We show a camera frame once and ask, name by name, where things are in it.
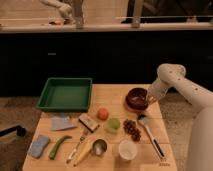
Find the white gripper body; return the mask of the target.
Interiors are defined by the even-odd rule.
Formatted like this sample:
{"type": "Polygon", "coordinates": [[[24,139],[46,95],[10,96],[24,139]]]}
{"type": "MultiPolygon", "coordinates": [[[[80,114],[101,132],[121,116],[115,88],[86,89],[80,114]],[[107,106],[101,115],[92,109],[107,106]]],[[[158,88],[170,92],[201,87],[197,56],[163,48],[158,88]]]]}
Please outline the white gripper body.
{"type": "Polygon", "coordinates": [[[157,78],[147,90],[147,95],[154,97],[154,102],[161,100],[165,97],[167,91],[169,90],[170,85],[162,81],[160,78],[157,78]]]}

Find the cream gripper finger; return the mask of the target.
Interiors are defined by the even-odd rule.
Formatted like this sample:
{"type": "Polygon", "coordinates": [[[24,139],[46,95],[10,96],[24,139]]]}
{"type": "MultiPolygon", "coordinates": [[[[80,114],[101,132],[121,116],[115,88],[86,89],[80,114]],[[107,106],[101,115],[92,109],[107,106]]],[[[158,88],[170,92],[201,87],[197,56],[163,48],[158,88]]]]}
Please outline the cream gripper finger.
{"type": "Polygon", "coordinates": [[[151,95],[146,96],[146,102],[148,105],[152,105],[154,103],[154,97],[151,95]]]}

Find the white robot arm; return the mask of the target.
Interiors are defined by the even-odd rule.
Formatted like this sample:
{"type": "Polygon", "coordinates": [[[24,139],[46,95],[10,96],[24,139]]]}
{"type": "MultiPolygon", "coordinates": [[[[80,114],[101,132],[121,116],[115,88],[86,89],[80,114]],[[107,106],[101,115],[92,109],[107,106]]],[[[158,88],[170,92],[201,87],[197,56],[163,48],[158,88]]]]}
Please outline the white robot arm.
{"type": "Polygon", "coordinates": [[[157,68],[157,78],[149,86],[149,104],[161,100],[175,88],[197,111],[188,145],[186,171],[213,171],[213,92],[185,77],[180,64],[164,63],[157,68]]]}

